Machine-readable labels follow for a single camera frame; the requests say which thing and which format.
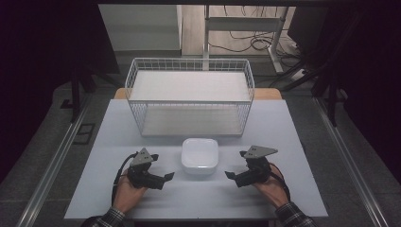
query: white tabletop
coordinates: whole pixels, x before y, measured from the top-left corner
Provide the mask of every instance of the white tabletop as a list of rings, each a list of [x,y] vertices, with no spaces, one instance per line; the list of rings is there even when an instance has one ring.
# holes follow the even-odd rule
[[[82,172],[65,218],[100,216],[111,206],[113,179],[130,154],[146,147],[159,154],[150,173],[175,172],[163,190],[148,190],[129,218],[155,219],[265,219],[274,208],[253,186],[238,188],[224,171],[246,171],[241,150],[251,145],[277,148],[268,156],[283,172],[292,200],[309,216],[327,216],[317,185],[284,100],[254,101],[242,137],[218,141],[219,163],[213,175],[197,177],[183,171],[181,148],[186,138],[144,138],[127,100],[111,100],[92,152]]]

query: white bowl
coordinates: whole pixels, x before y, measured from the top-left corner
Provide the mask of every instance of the white bowl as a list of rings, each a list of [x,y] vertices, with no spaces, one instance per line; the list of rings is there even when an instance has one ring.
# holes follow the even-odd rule
[[[186,139],[183,141],[181,162],[189,174],[214,173],[218,165],[218,142],[213,139]]]

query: metal rail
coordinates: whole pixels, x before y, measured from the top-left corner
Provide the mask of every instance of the metal rail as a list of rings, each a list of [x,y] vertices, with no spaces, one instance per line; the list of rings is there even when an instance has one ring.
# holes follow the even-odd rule
[[[342,140],[338,129],[331,125],[330,120],[326,114],[327,110],[324,106],[323,100],[316,97],[313,97],[313,100],[315,101],[315,104],[319,109],[324,125],[327,127],[331,138],[336,144],[340,157],[344,162],[348,173],[350,174],[355,188],[357,189],[357,192],[360,195],[360,198],[362,199],[362,202],[365,205],[366,210],[368,211],[369,216],[372,219],[372,222],[375,226],[389,226],[387,220],[383,215],[382,209],[375,198],[374,193],[372,192],[369,185],[365,182],[362,174],[357,168],[357,164],[355,163],[350,150]]]
[[[71,123],[70,127],[68,128],[68,131],[62,139],[59,148],[57,149],[52,160],[47,166],[47,169],[44,172],[44,175],[42,176],[38,185],[36,186],[36,189],[33,192],[33,195],[30,198],[25,211],[18,220],[17,226],[30,227],[34,224],[36,217],[39,215],[39,212],[41,211],[41,208],[44,204],[44,200],[46,199],[47,194],[50,191],[50,188],[53,185],[57,174],[59,173],[68,149],[70,149],[74,137],[77,134],[80,123],[82,122],[82,119],[86,114],[91,99],[91,94],[88,94],[83,98],[81,112],[79,113],[77,120],[74,123]]]

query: human hand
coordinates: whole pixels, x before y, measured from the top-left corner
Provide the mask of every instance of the human hand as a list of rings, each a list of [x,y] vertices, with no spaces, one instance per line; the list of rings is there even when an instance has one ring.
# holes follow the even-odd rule
[[[271,172],[284,180],[283,175],[275,165],[270,164],[270,168]],[[281,183],[272,176],[269,176],[268,180],[264,183],[254,183],[253,186],[255,186],[276,209],[288,203],[286,191]]]
[[[147,191],[146,187],[135,188],[127,177],[127,169],[118,181],[113,207],[123,213],[135,207]]]

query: plaid sleeve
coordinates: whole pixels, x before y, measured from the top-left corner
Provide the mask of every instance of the plaid sleeve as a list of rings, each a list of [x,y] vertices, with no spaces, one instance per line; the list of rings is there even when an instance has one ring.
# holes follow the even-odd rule
[[[125,217],[124,213],[122,213],[121,211],[119,211],[113,207],[110,207],[109,211],[101,218],[98,218],[95,221],[95,223],[92,225],[92,227],[121,226],[124,217]]]
[[[292,201],[279,207],[275,213],[284,227],[317,227],[315,221],[306,216]]]

